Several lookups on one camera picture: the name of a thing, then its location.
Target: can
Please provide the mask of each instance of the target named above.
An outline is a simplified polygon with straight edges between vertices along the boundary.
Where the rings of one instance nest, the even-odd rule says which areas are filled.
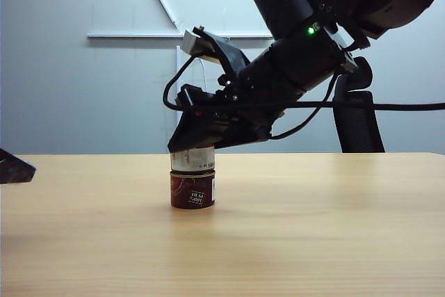
[[[215,172],[170,173],[170,203],[180,209],[201,209],[215,203]]]
[[[200,209],[215,203],[215,147],[208,145],[170,155],[170,203]]]

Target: white wall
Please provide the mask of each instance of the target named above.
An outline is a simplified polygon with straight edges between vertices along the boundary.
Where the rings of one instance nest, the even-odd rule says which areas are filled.
[[[203,24],[209,30],[252,32],[264,28],[252,0],[168,1],[187,27]],[[166,152],[175,114],[163,107],[161,94],[175,72],[177,41],[86,39],[94,31],[174,33],[158,0],[2,0],[2,6],[1,128],[7,150]],[[418,20],[373,41],[363,53],[375,72],[375,101],[445,98],[444,15],[445,0],[436,0]],[[250,58],[265,47],[240,45]],[[212,86],[221,69],[206,67]],[[188,78],[199,81],[200,71],[194,65]],[[305,99],[320,99],[326,84]],[[292,127],[308,113],[289,111],[274,131]],[[379,112],[378,120],[389,151],[445,153],[443,112]],[[339,151],[332,111],[323,110],[286,140],[231,151]]]

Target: black cable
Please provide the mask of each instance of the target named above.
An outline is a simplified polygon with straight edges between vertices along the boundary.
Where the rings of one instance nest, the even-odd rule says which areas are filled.
[[[164,93],[162,95],[162,101],[163,103],[170,109],[174,111],[185,111],[186,109],[184,107],[178,106],[177,104],[172,104],[168,101],[168,93],[170,92],[171,87],[174,83],[180,78],[180,76],[184,73],[184,71],[187,69],[187,67],[195,60],[195,58],[201,57],[204,54],[195,54],[192,55],[185,63],[182,65],[181,69],[179,69],[178,73],[165,85]]]
[[[363,104],[354,102],[328,102],[328,101],[297,101],[297,102],[268,102],[266,104],[236,104],[229,105],[213,105],[213,106],[178,106],[168,101],[168,92],[173,84],[180,78],[186,68],[195,60],[204,54],[196,54],[191,56],[188,61],[181,67],[178,73],[165,86],[163,93],[163,103],[174,111],[225,111],[237,112],[241,109],[287,109],[287,108],[363,108]],[[445,110],[445,103],[436,104],[373,104],[376,111],[442,111]]]
[[[332,90],[334,89],[335,81],[337,81],[338,77],[339,77],[338,74],[332,76],[331,81],[329,82],[329,86],[327,87],[327,90],[326,90],[326,95],[323,98],[322,102],[326,102],[327,99],[329,99],[329,96],[331,95]],[[300,131],[301,129],[306,127],[306,125],[309,122],[311,122],[311,120],[314,118],[315,115],[317,115],[317,113],[320,111],[321,108],[322,107],[320,107],[320,106],[315,108],[314,111],[311,113],[311,115],[309,115],[306,120],[304,120],[302,123],[300,123],[296,127],[292,128],[286,132],[283,132],[280,135],[270,136],[269,139],[272,139],[272,140],[283,139],[283,138],[289,137],[290,135],[293,135],[294,133]]]

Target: black object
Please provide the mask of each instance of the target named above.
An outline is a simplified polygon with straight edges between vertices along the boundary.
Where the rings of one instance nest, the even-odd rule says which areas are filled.
[[[192,58],[175,78],[194,57],[211,59],[219,61],[225,71],[218,79],[223,89],[208,93],[196,86],[184,85],[177,97],[178,106],[174,106],[167,97],[176,79],[170,81],[164,91],[164,104],[184,111],[168,143],[171,152],[205,145],[229,147],[273,138],[272,124],[292,102],[333,74],[356,72],[359,66],[351,51],[369,47],[368,38],[379,38],[388,29],[407,24],[433,2],[254,1],[276,41],[252,62],[226,39],[203,28],[193,30],[197,48],[190,52]],[[353,38],[351,45],[346,45],[338,36],[338,25]],[[348,82],[355,83],[359,78],[360,74]],[[345,94],[345,101],[353,95]],[[360,99],[369,102],[364,95]]]
[[[371,92],[368,88],[373,73],[363,57],[355,58],[358,66],[353,74],[344,74],[337,80],[334,101],[350,102],[357,106],[334,106],[334,119],[342,152],[385,152],[378,129]]]
[[[0,184],[30,182],[35,167],[0,149]]]
[[[341,151],[385,152],[373,108],[373,95],[367,90],[345,92],[345,102],[363,104],[359,107],[334,107],[335,127]]]

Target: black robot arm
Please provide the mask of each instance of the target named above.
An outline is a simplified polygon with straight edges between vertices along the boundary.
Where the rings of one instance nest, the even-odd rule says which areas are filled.
[[[353,74],[351,51],[369,46],[390,28],[407,24],[433,0],[254,0],[274,43],[250,62],[230,41],[203,28],[186,33],[184,51],[217,61],[224,74],[215,93],[184,85],[177,105],[183,115],[168,149],[171,152],[214,144],[215,148],[266,141],[286,103],[300,99],[330,76]],[[338,25],[353,39],[346,45]]]

